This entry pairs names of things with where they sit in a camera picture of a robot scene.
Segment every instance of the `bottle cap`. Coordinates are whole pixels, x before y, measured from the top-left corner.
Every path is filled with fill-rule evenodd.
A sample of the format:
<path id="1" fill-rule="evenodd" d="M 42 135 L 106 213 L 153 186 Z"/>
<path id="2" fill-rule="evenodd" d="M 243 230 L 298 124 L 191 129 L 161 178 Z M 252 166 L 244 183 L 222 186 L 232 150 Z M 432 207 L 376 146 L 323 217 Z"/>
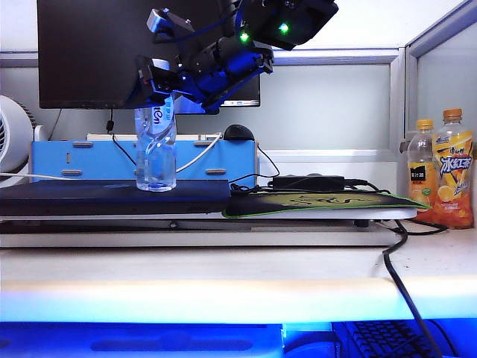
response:
<path id="1" fill-rule="evenodd" d="M 417 129 L 432 129 L 434 121 L 432 119 L 418 119 L 416 122 Z"/>
<path id="2" fill-rule="evenodd" d="M 444 110 L 444 121 L 452 121 L 462 118 L 462 108 L 449 108 Z"/>

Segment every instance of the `orange drink label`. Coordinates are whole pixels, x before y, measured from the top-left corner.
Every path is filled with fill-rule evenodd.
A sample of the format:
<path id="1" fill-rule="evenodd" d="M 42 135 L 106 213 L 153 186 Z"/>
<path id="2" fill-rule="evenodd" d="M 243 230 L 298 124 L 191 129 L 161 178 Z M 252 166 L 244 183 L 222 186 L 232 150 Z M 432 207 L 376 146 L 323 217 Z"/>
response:
<path id="1" fill-rule="evenodd" d="M 436 136 L 434 158 L 439 175 L 435 219 L 449 227 L 472 227 L 470 166 L 473 161 L 472 131 Z"/>
<path id="2" fill-rule="evenodd" d="M 434 163 L 408 163 L 408 168 L 409 198 L 433 207 L 437 195 L 437 172 Z M 432 209 L 418 209 L 416 219 L 432 222 Z"/>

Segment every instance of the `blue wooden box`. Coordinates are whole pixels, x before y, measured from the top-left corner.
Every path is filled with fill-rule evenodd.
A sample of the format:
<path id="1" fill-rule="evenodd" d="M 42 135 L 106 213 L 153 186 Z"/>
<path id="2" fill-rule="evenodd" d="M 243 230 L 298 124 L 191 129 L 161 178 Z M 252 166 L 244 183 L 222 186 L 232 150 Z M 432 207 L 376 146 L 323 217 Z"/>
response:
<path id="1" fill-rule="evenodd" d="M 121 141 L 121 146 L 136 159 L 136 143 Z M 180 140 L 177 168 L 201 153 L 210 142 Z M 32 142 L 31 174 L 77 179 L 135 179 L 136 167 L 112 141 Z M 256 143 L 252 140 L 219 140 L 196 163 L 177 173 L 177 179 L 227 179 L 258 173 Z M 255 186 L 256 177 L 237 182 Z"/>

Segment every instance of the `white cable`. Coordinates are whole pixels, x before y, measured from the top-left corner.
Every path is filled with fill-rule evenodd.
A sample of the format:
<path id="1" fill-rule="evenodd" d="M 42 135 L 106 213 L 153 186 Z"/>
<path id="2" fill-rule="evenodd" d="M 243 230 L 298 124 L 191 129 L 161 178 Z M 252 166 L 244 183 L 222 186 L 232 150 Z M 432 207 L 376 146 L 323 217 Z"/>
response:
<path id="1" fill-rule="evenodd" d="M 53 177 L 53 176 L 51 176 L 51 175 L 41 175 L 41 174 L 0 173 L 0 177 L 24 177 L 24 178 L 43 178 L 43 179 L 76 180 L 76 179 L 74 179 L 74 178 Z"/>
<path id="2" fill-rule="evenodd" d="M 193 160 L 191 160 L 190 162 L 188 162 L 186 165 L 184 166 L 181 166 L 178 170 L 176 170 L 176 173 L 178 172 L 181 172 L 182 170 L 184 170 L 185 168 L 188 168 L 190 167 L 192 164 L 194 164 L 195 162 L 197 162 L 200 158 L 202 158 L 203 155 L 205 155 L 205 153 L 207 153 L 210 149 L 212 149 L 212 147 L 216 144 L 216 142 L 218 142 L 218 140 L 221 138 L 221 135 L 222 133 L 217 133 L 217 138 L 215 138 L 212 143 L 210 143 L 207 148 L 205 148 L 198 156 L 196 156 Z"/>

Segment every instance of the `computer mouse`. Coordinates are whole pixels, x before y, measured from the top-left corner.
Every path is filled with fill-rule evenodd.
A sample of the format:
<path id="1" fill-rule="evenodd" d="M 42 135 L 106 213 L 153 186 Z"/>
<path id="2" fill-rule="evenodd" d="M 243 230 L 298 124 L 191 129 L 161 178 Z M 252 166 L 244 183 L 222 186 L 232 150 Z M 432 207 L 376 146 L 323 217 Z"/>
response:
<path id="1" fill-rule="evenodd" d="M 225 140 L 255 140 L 252 131 L 244 125 L 229 125 L 224 132 Z"/>

